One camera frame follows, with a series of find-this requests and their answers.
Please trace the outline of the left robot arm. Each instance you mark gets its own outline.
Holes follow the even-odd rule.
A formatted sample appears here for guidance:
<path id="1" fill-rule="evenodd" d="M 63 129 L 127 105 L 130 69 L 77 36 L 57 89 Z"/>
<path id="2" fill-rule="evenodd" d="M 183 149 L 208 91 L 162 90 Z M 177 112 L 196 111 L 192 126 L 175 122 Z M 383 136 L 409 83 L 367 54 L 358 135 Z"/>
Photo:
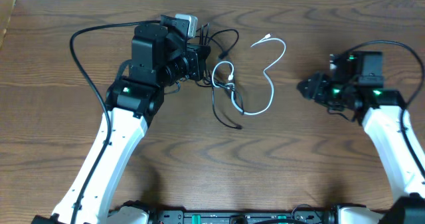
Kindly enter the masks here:
<path id="1" fill-rule="evenodd" d="M 148 223 L 149 213 L 141 207 L 125 204 L 110 211 L 110 206 L 129 158 L 164 101 L 165 87 L 203 78 L 211 49 L 189 43 L 197 23 L 185 14 L 133 23 L 131 58 L 120 65 L 106 97 L 97 95 L 104 113 L 96 139 L 51 216 L 37 215 L 33 223 Z"/>

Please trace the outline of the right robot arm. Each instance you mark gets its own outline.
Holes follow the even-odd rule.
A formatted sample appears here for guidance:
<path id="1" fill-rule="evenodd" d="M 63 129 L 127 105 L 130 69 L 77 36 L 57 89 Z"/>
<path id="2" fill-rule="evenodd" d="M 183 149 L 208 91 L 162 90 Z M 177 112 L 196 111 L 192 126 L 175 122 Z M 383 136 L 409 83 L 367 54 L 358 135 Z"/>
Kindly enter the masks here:
<path id="1" fill-rule="evenodd" d="M 401 93 L 384 87 L 383 54 L 351 51 L 333 56 L 330 69 L 330 75 L 317 72 L 297 89 L 329 114 L 353 111 L 352 121 L 363 127 L 378 152 L 394 203 L 383 214 L 364 205 L 336 204 L 323 214 L 322 223 L 423 223 L 424 151 Z"/>

